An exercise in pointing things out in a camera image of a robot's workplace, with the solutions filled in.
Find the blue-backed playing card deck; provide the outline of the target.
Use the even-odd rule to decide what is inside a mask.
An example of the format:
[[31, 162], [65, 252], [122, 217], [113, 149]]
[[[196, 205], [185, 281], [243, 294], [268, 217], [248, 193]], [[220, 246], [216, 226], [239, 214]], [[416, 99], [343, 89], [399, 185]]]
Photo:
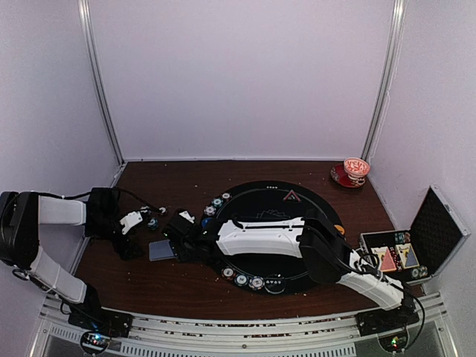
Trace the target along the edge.
[[149, 261], [161, 261], [175, 258], [175, 254], [168, 239], [151, 242], [149, 244]]

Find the single white blue poker chip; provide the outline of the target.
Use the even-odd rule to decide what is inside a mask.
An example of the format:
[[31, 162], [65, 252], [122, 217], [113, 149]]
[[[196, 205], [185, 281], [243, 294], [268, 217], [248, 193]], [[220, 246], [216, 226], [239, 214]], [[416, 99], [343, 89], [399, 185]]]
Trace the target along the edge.
[[216, 214], [216, 208], [212, 205], [208, 205], [204, 208], [204, 215], [214, 216]]

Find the single green blue poker chip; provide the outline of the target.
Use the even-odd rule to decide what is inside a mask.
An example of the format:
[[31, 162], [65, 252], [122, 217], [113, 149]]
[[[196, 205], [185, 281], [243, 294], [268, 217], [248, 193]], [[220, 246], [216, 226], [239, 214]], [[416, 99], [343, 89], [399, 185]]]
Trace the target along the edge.
[[224, 202], [223, 199], [219, 197], [216, 197], [211, 201], [212, 205], [215, 208], [220, 208], [223, 205], [223, 202]]

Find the single brown 100 poker chip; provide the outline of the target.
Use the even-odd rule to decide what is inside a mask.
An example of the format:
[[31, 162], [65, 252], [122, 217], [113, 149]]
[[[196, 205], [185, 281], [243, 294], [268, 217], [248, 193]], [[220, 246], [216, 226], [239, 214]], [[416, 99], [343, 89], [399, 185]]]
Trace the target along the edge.
[[231, 199], [231, 194], [229, 192], [224, 192], [220, 195], [220, 198], [228, 202]]

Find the clear round dealer button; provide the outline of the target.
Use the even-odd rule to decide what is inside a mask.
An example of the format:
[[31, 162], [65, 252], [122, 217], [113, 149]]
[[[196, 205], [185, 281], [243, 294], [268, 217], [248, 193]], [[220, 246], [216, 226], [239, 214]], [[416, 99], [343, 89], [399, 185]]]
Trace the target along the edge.
[[286, 279], [281, 274], [272, 274], [264, 279], [264, 289], [271, 295], [279, 295], [286, 290]]

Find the red black triangular all-in marker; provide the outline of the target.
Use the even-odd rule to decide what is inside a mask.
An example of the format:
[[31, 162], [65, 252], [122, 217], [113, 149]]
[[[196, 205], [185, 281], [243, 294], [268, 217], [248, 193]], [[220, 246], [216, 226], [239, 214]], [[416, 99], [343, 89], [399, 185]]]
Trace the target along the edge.
[[284, 197], [284, 202], [301, 202], [299, 195], [294, 191], [290, 190]]

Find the orange big blind button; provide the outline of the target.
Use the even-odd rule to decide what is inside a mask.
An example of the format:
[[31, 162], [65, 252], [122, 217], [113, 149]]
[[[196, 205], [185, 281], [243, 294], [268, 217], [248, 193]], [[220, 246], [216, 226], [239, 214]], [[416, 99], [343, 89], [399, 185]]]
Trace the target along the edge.
[[341, 235], [345, 235], [345, 229], [341, 225], [334, 225], [334, 227]]

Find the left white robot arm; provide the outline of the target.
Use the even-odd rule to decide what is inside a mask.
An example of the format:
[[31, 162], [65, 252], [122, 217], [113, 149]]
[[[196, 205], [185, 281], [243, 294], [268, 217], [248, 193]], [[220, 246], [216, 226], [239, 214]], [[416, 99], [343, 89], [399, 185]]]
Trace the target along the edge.
[[142, 257], [143, 249], [129, 237], [129, 231], [142, 223], [142, 212], [121, 216], [119, 199], [119, 189], [107, 187], [69, 197], [34, 191], [1, 193], [1, 261], [18, 269], [22, 278], [79, 305], [77, 316], [91, 330], [105, 326], [106, 312], [100, 309], [94, 289], [57, 262], [59, 255], [51, 249], [61, 234], [84, 234], [110, 241], [122, 260]]

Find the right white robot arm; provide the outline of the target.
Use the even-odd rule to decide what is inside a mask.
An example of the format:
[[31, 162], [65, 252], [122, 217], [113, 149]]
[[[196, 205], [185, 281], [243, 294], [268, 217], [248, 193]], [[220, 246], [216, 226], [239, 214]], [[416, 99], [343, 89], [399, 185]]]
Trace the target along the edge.
[[376, 260], [366, 261], [320, 212], [287, 220], [207, 218], [198, 225], [180, 210], [162, 233], [178, 260], [220, 262], [226, 280], [253, 291], [278, 295], [339, 284], [376, 303], [391, 329], [416, 312], [418, 300], [404, 284], [380, 271]]

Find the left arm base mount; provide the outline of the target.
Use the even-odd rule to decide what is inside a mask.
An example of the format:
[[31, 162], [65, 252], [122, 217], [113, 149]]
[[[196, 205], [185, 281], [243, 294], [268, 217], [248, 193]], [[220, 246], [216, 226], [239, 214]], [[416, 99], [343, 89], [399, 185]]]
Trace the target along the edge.
[[85, 330], [80, 336], [79, 345], [87, 355], [97, 356], [104, 353], [114, 338], [129, 336], [133, 316], [128, 313], [103, 308], [92, 312], [79, 304], [66, 305], [70, 309], [68, 323]]

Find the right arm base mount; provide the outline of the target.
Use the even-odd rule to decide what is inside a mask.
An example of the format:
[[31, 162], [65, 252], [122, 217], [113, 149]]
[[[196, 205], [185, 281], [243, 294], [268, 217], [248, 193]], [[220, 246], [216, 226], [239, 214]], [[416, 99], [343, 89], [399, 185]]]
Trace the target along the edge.
[[376, 309], [356, 315], [360, 336], [378, 335], [379, 346], [387, 353], [403, 353], [411, 347], [421, 333], [412, 338], [408, 327], [419, 323], [415, 308], [400, 306], [392, 310]]

